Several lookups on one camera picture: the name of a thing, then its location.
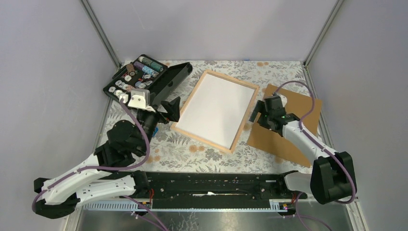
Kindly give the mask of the brown frame backing board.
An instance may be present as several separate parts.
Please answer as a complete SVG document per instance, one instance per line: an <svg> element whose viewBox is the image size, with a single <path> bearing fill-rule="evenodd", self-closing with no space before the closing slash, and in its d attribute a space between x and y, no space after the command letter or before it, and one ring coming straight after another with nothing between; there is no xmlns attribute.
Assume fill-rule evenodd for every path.
<svg viewBox="0 0 408 231"><path fill-rule="evenodd" d="M312 107L312 99L309 97L308 91L306 91L306 95L302 95L290 90L280 89L279 93L284 95L288 100L285 105L286 112L293 113L299 118L304 116ZM313 112L303 120L303 124L314 135L317 135L321 108L322 100L315 99ZM273 131L261 127L256 122L252 125L247 144L301 166L311 166L307 157L290 141Z"/></svg>

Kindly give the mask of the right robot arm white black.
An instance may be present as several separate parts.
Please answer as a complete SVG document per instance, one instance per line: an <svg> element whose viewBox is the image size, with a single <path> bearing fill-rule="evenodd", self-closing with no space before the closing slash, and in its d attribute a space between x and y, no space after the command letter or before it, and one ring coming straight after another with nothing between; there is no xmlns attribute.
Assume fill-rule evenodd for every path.
<svg viewBox="0 0 408 231"><path fill-rule="evenodd" d="M352 156L325 145L293 113L285 110L287 99L274 93L256 102L250 122L279 134L304 154L312 165L310 174L298 171L283 174L283 181L276 185L282 198L295 191L312 194L322 205L337 202L349 204L356 198L357 183Z"/></svg>

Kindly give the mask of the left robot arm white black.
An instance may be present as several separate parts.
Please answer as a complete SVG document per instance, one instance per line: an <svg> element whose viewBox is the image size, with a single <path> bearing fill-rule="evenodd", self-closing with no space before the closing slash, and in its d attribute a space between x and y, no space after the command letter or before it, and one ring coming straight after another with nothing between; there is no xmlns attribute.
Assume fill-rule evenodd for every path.
<svg viewBox="0 0 408 231"><path fill-rule="evenodd" d="M147 179L135 174L117 181L95 183L113 173L138 168L147 162L150 142L159 123L177 122L180 118L180 97L161 104L165 112L156 111L145 97L121 95L119 104L131 117L121 120L107 132L108 140L79 165L53 179L37 178L37 193L31 209L42 217L57 219L70 215L76 208L95 201L99 196L114 197L134 194L143 198L149 193Z"/></svg>

